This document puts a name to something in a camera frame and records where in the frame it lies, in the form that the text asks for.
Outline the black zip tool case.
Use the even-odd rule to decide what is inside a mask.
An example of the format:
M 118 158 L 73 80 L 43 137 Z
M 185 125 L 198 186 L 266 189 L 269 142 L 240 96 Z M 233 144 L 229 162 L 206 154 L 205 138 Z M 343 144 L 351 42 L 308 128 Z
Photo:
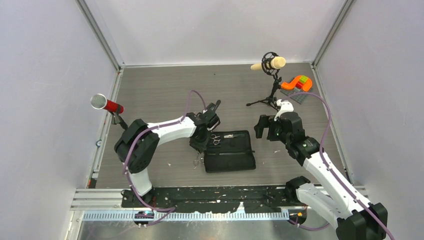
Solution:
M 207 173 L 224 173 L 256 169 L 248 130 L 215 131 L 212 134 L 244 134 L 242 137 L 224 139 L 218 146 L 212 146 L 210 139 L 204 151 L 204 167 Z

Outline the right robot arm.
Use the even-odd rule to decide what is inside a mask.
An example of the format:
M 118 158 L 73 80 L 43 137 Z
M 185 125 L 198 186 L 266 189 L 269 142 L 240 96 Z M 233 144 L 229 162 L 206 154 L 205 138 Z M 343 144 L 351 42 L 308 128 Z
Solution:
M 381 203 L 371 203 L 332 164 L 320 143 L 305 134 L 296 112 L 280 116 L 260 115 L 255 137 L 279 141 L 300 166 L 310 172 L 326 191 L 317 189 L 306 177 L 286 182 L 285 198 L 291 205 L 306 204 L 331 225 L 340 240 L 384 240 L 388 237 L 388 211 Z

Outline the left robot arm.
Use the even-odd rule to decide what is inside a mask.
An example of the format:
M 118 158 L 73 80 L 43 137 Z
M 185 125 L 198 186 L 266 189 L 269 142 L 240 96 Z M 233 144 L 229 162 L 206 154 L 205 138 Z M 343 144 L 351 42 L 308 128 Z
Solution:
M 146 123 L 136 119 L 124 130 L 114 146 L 114 151 L 123 163 L 124 174 L 134 187 L 134 200 L 141 207 L 153 202 L 153 185 L 148 166 L 160 145 L 187 138 L 189 146 L 197 152 L 204 152 L 211 139 L 212 131 L 220 124 L 213 110 L 200 113 L 189 112 L 185 116 L 160 123 Z

